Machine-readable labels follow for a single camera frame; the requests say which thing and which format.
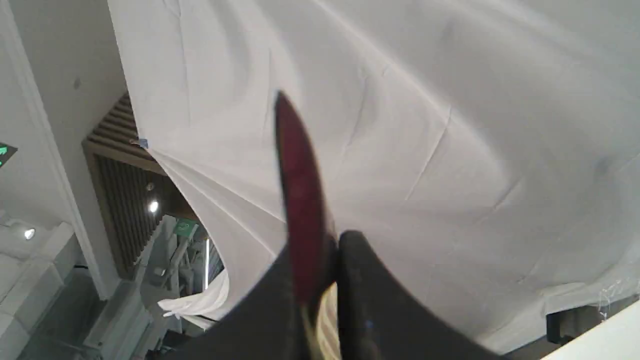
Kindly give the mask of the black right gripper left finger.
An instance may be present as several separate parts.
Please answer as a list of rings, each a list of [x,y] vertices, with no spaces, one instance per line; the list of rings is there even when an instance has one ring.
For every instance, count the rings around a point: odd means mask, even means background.
[[[311,351],[285,246],[254,288],[220,321],[170,353],[172,360],[309,360]]]

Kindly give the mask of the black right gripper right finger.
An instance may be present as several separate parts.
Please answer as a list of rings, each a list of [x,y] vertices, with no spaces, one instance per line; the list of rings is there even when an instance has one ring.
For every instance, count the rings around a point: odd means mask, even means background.
[[[417,301],[362,232],[338,242],[337,319],[344,360],[499,360]]]

